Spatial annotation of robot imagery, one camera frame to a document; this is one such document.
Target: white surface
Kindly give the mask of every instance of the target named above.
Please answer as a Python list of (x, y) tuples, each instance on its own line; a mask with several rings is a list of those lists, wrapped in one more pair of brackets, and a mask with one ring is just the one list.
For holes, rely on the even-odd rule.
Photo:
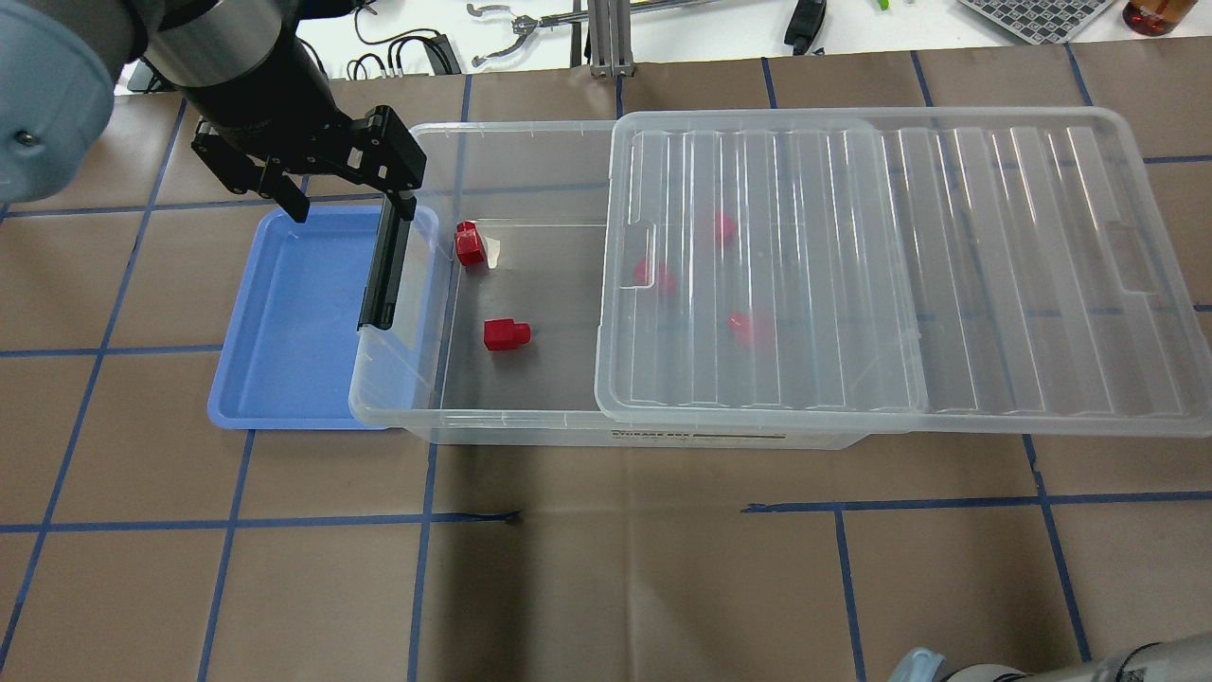
[[(481, 0), (504, 2), (515, 13), (534, 18), (572, 10), (572, 0)], [(1145, 39), (1124, 25), (1124, 0), (1115, 0), (1084, 31), (1076, 42)], [(881, 12), (875, 0), (830, 0), (825, 24), (813, 50), (829, 55), (896, 50), (941, 50), (994, 45), (1023, 45), (1023, 41), (956, 0), (891, 0)], [(379, 0), (378, 16), (362, 12), (359, 23), (366, 38), (387, 38), (410, 28), (429, 27), (446, 33), (464, 73), (493, 70), (555, 69), (568, 65), (572, 29), (567, 25), (539, 29), (530, 44), (505, 59), (493, 59), (479, 69), (471, 57), (493, 52), (514, 40), (504, 15), (475, 18), (461, 0)], [(707, 5), (661, 10), (631, 18), (633, 51), (636, 62), (686, 62), (776, 57), (790, 55), (783, 33), (795, 0), (715, 0)], [(385, 56), (385, 46), (368, 47), (354, 36), (353, 17), (304, 22), (299, 36), (320, 51), (330, 76), (344, 78), (345, 63), (368, 51)], [(1212, 1), (1197, 4), (1171, 34), (1212, 35)], [(405, 70), (429, 73), (422, 46), (405, 48)], [(377, 67), (371, 67), (376, 73)]]

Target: black connector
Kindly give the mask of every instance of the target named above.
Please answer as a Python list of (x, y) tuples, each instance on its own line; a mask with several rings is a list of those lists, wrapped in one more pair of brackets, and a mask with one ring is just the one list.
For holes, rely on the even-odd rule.
[(458, 68), (458, 59), (454, 58), (454, 48), (451, 47), (451, 39), (445, 33), (434, 35), (425, 44), (425, 55), (429, 56), (429, 65), (434, 68), (435, 74), (453, 75), (463, 73)]
[(787, 24), (783, 45), (791, 46), (793, 55), (804, 55), (812, 46), (825, 21), (825, 0), (799, 0)]

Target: transparent storage box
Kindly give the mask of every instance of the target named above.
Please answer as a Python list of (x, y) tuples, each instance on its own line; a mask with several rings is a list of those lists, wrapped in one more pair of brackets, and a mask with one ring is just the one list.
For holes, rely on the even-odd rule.
[[(438, 443), (761, 448), (1212, 434), (1212, 359), (1111, 111), (413, 133), (439, 228), (410, 237), (391, 328), (360, 329), (365, 424)], [(488, 268), (452, 259), (462, 219)], [(482, 321), (505, 316), (532, 343), (488, 354)]]

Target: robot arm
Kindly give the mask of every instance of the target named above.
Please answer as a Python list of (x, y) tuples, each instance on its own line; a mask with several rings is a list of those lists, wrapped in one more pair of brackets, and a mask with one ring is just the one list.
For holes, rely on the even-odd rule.
[(356, 120), (337, 108), (295, 36), (295, 1), (0, 0), (0, 200), (62, 189), (109, 119), (121, 64), (145, 56), (202, 114), (191, 147), (230, 191), (302, 222), (309, 202), (287, 173), (336, 174), (411, 219), (424, 153), (390, 107)]

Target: blue plastic tray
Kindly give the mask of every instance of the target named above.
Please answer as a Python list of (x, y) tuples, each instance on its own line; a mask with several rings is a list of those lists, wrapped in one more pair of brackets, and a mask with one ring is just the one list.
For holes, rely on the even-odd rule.
[(371, 429), (349, 413), (358, 314), (378, 206), (265, 216), (248, 252), (207, 403), (223, 429)]

